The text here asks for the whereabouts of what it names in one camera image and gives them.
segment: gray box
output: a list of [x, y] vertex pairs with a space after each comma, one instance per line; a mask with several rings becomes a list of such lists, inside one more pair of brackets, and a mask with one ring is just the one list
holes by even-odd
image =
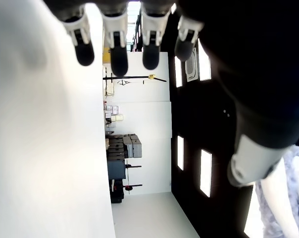
[[118, 153], [118, 152], [124, 152], [124, 149], [123, 148], [108, 149], [108, 153]]
[[137, 135], [131, 135], [130, 137], [131, 137], [131, 140], [139, 140]]
[[131, 138], [128, 136], [123, 137], [123, 144], [128, 149], [129, 158], [133, 158], [133, 144]]
[[123, 143], [113, 143], [109, 145], [109, 149], [119, 149], [123, 148]]
[[142, 157], [142, 144], [140, 140], [132, 140], [133, 143], [133, 157], [141, 158]]
[[122, 138], [110, 138], [109, 139], [109, 143], [113, 144], [113, 143], [123, 143], [123, 139]]

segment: ceiling light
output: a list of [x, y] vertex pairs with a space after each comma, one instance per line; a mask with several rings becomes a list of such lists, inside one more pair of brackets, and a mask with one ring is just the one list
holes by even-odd
[[210, 197], [212, 154], [201, 150], [200, 189]]
[[171, 14], [174, 14], [174, 12], [176, 11], [176, 4], [174, 3], [172, 6], [171, 6]]
[[183, 78], [181, 74], [181, 62], [180, 60], [175, 57], [175, 73], [176, 73], [176, 87], [183, 86]]
[[198, 40], [200, 81], [211, 79], [210, 59]]
[[177, 143], [177, 164], [181, 170], [184, 170], [184, 139], [178, 136]]

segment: patterned fabric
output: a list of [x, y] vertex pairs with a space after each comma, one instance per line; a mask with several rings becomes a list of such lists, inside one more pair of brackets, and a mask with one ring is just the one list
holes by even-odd
[[[299, 195], [297, 193], [297, 181], [295, 178], [294, 169], [292, 167], [292, 160], [295, 156], [299, 156], [299, 146], [293, 145], [283, 156], [283, 158], [287, 177], [288, 196], [294, 219], [299, 228]], [[255, 186], [259, 202], [259, 210], [261, 212], [262, 222], [264, 223], [264, 238], [284, 238], [285, 236], [282, 232], [282, 229], [277, 223], [264, 197], [261, 182], [256, 182]]]

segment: white surface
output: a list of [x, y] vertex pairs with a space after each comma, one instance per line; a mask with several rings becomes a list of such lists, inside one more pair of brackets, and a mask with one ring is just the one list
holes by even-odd
[[184, 139], [177, 137], [177, 165], [181, 170], [184, 170]]
[[168, 138], [171, 134], [171, 103], [108, 103], [119, 106], [124, 116], [115, 134], [136, 134], [142, 139]]
[[199, 238], [170, 192], [126, 196], [112, 211], [116, 238]]
[[259, 203], [255, 191], [255, 184], [253, 185], [252, 197], [249, 205], [249, 213], [247, 222], [244, 228], [244, 233], [249, 238], [263, 238], [264, 224], [261, 220], [261, 213], [259, 211]]
[[0, 1], [0, 238], [114, 238], [102, 109], [102, 22], [82, 67], [42, 1]]
[[[122, 86], [117, 84], [119, 80], [115, 80], [114, 96], [107, 97], [107, 102], [141, 103], [170, 101], [167, 52], [159, 53], [159, 64], [154, 70], [144, 68], [142, 57], [143, 52], [128, 52], [129, 69], [126, 76], [149, 76], [150, 74], [155, 74], [157, 78], [166, 80], [167, 82], [136, 78], [125, 79], [131, 83]], [[107, 67], [107, 76], [111, 77], [110, 64], [104, 65]]]
[[210, 197], [211, 190], [211, 172], [212, 154], [201, 150], [200, 189], [208, 197]]

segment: black bar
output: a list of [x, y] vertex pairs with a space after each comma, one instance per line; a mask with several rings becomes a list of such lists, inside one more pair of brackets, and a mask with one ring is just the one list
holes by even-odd
[[123, 76], [123, 77], [104, 77], [103, 80], [129, 79], [129, 78], [149, 78], [148, 76]]

